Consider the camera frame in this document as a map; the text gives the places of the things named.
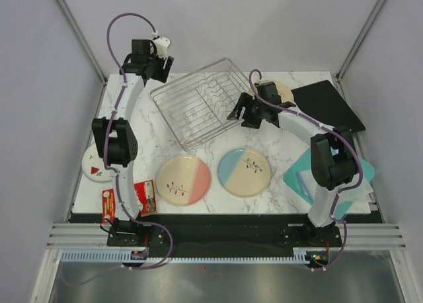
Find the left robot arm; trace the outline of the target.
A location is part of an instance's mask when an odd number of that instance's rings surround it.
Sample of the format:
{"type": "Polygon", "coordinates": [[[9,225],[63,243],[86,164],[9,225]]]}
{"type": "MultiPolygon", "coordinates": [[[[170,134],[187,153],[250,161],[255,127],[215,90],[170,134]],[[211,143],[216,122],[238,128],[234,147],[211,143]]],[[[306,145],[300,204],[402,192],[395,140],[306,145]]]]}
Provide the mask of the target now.
{"type": "Polygon", "coordinates": [[[173,64],[169,56],[171,41],[163,36],[151,40],[132,40],[132,51],[110,76],[117,97],[110,113],[92,121],[98,156],[111,174],[115,213],[106,219],[110,224],[109,246],[139,246],[148,235],[149,226],[138,224],[142,204],[135,191],[134,161],[138,142],[130,125],[137,98],[148,80],[166,82],[173,64]]]}

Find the metal wire dish rack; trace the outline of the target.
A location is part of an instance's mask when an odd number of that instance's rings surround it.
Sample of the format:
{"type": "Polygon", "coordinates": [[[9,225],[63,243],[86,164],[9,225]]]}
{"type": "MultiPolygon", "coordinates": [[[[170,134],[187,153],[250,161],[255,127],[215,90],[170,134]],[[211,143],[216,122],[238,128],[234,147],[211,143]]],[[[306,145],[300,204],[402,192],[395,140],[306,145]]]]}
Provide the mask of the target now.
{"type": "Polygon", "coordinates": [[[223,58],[152,90],[151,98],[179,146],[187,150],[239,125],[228,120],[241,93],[249,91],[247,76],[223,58]]]}

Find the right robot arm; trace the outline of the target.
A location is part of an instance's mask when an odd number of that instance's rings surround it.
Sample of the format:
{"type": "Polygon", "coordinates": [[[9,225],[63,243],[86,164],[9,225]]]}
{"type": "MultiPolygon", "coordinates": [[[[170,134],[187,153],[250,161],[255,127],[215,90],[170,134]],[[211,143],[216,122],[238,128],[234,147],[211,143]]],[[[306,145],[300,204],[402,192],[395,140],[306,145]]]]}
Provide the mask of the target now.
{"type": "Polygon", "coordinates": [[[311,118],[293,102],[283,102],[272,81],[251,83],[241,93],[228,120],[241,119],[245,128],[258,129],[262,121],[291,132],[309,145],[311,173],[317,184],[307,221],[296,238],[316,246],[335,231],[335,210],[342,192],[355,189],[352,180],[363,180],[363,171],[348,128],[335,128],[311,118]]]}

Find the green and cream plate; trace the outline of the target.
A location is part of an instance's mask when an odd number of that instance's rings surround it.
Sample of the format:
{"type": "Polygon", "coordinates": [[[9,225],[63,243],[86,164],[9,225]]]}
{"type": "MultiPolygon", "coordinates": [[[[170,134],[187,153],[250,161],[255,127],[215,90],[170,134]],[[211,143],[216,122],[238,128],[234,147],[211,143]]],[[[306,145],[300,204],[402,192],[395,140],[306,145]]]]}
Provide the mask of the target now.
{"type": "Polygon", "coordinates": [[[284,102],[291,102],[294,103],[294,96],[291,89],[284,83],[280,81],[274,81],[276,88],[278,90],[278,94],[281,97],[281,101],[284,102]]]}

